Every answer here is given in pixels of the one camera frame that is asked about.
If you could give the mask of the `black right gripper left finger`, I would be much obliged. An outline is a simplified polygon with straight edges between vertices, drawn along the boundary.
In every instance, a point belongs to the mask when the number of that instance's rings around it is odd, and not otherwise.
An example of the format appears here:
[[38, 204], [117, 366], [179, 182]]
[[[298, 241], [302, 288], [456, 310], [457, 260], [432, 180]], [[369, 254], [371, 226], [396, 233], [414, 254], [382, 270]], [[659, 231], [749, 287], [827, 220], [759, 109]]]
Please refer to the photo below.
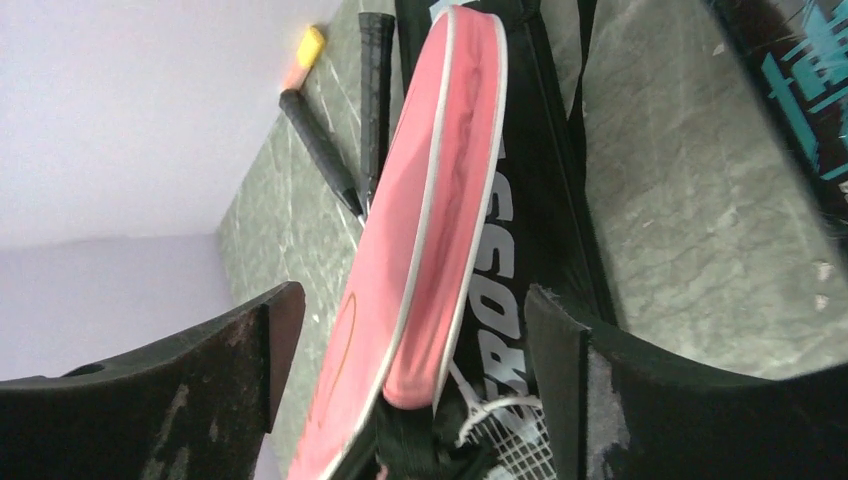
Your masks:
[[1, 385], [5, 479], [250, 479], [305, 314], [283, 283], [61, 377]]

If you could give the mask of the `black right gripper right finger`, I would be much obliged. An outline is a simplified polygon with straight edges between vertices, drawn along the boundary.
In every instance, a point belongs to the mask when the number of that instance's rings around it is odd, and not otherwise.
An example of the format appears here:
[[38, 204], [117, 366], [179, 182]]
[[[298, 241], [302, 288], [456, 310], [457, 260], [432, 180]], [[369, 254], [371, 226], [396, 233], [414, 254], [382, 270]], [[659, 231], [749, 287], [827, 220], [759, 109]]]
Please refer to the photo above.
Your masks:
[[843, 479], [847, 368], [783, 380], [710, 367], [540, 285], [525, 320], [561, 479]]

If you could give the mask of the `pink racket bag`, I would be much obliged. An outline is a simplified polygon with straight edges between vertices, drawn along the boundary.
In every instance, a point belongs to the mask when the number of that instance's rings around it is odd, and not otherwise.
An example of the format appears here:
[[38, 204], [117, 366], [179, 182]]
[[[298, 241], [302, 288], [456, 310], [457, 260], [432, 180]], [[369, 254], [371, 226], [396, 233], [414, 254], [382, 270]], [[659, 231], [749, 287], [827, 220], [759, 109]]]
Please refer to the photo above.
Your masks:
[[433, 414], [493, 187], [508, 54], [496, 15], [435, 18], [342, 295], [288, 475], [328, 479], [379, 401]]

